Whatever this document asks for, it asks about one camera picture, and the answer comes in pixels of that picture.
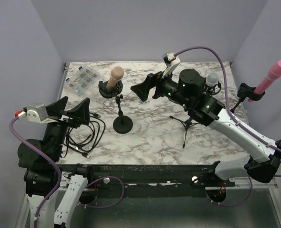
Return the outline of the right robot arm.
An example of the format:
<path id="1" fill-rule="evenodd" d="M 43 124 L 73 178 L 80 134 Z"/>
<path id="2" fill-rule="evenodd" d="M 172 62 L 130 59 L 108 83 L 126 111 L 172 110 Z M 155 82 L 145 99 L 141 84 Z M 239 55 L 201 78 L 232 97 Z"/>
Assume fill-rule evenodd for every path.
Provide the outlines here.
<path id="1" fill-rule="evenodd" d="M 207 181 L 218 186 L 224 180 L 237 177 L 251 177 L 261 183 L 269 183 L 275 176 L 280 163 L 281 140 L 275 141 L 259 134 L 239 119 L 230 116 L 225 105 L 204 92 L 206 80 L 194 69 L 180 72 L 178 82 L 162 72 L 148 74 L 146 79 L 131 87 L 141 101 L 148 99 L 149 91 L 156 88 L 153 98 L 166 96 L 170 101 L 182 106 L 191 119 L 208 126 L 242 147 L 248 156 L 217 162 L 213 171 L 207 174 Z"/>

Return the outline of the black shock mount desk stand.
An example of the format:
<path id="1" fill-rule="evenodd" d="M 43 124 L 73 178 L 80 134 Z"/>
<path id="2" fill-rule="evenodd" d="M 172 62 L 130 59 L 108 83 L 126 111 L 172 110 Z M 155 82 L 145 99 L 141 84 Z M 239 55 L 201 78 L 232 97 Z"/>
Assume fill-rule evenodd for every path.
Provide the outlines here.
<path id="1" fill-rule="evenodd" d="M 113 122 L 114 130 L 119 134 L 126 134 L 130 132 L 133 127 L 132 119 L 124 115 L 121 109 L 121 100 L 123 99 L 123 95 L 121 94 L 123 90 L 122 81 L 117 82 L 111 89 L 107 89 L 107 81 L 99 81 L 98 90 L 101 96 L 106 99 L 115 98 L 118 106 L 118 117 L 116 117 Z"/>

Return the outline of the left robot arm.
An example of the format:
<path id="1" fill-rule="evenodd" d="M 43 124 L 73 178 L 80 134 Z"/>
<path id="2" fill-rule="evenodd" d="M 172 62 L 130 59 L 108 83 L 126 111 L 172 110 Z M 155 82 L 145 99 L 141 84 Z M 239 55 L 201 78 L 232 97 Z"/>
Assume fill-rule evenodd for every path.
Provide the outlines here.
<path id="1" fill-rule="evenodd" d="M 19 167 L 26 169 L 24 181 L 32 228 L 68 228 L 83 190 L 94 181 L 88 168 L 74 165 L 69 170 L 72 176 L 66 192 L 60 204 L 56 205 L 62 179 L 56 162 L 60 159 L 67 131 L 90 120 L 89 98 L 68 111 L 65 110 L 67 101 L 68 97 L 65 96 L 50 105 L 29 105 L 16 113 L 17 120 L 47 124 L 42 140 L 25 140 L 14 131 L 13 126 L 10 127 L 14 136 L 21 141 L 18 147 Z"/>

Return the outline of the beige microphone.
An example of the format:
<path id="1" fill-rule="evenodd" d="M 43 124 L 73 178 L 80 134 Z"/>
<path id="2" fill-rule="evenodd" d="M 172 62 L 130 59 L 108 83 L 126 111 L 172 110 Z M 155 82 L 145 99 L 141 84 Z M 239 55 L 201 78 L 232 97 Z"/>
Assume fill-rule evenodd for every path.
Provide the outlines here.
<path id="1" fill-rule="evenodd" d="M 110 78 L 107 82 L 106 89 L 110 90 L 123 78 L 124 70 L 120 66 L 115 66 L 111 69 Z"/>

